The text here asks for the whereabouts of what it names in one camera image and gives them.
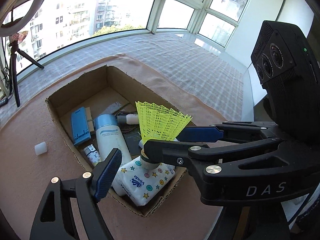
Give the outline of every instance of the yellow shuttlecock feathers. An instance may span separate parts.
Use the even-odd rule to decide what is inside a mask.
[[[191,121],[190,115],[158,106],[136,102],[143,144],[149,139],[172,141]]]

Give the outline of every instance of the black cable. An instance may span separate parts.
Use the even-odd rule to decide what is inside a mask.
[[[306,197],[306,199],[303,201],[303,203],[301,204],[301,206],[298,208],[298,210],[295,212],[295,214],[292,216],[292,218],[290,218],[290,220],[288,221],[288,224],[290,225],[296,218],[297,216],[300,214],[300,212],[302,211],[302,209],[308,204],[309,199],[312,197],[312,195],[314,194],[314,192],[316,191],[317,187],[315,187],[314,190],[312,190],[309,195]]]

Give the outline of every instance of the camera lens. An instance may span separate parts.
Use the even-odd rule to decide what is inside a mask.
[[[279,50],[278,46],[271,44],[270,54],[271,54],[273,61],[276,63],[276,66],[278,68],[282,68],[283,58],[282,58],[282,53]]]
[[[271,77],[273,72],[272,72],[272,67],[271,67],[269,59],[267,58],[266,55],[263,54],[261,56],[261,60],[262,60],[262,67],[263,67],[264,71],[266,72],[268,77]]]
[[[257,73],[258,73],[258,76],[261,80],[263,80],[264,76],[263,76],[263,71],[261,69],[261,67],[259,65],[257,65]]]

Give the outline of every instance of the blue bottle cap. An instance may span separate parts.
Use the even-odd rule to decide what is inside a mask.
[[[107,125],[118,125],[118,122],[113,114],[102,114],[94,119],[95,130]]]

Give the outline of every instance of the cardboard box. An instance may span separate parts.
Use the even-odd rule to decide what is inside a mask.
[[[90,141],[77,147],[73,145],[71,113],[82,106],[90,107],[92,119],[94,119],[100,114],[135,111],[136,101],[156,103],[179,111],[152,90],[114,66],[103,66],[86,72],[46,99],[52,120],[57,125],[67,146],[86,171],[92,171],[93,166],[89,164],[82,150],[89,144],[94,144],[96,148],[98,145],[95,135],[92,135]],[[175,177],[145,206],[135,206],[128,196],[119,197],[112,188],[109,193],[132,212],[142,217],[148,217],[176,187],[186,169],[176,167],[175,172]]]

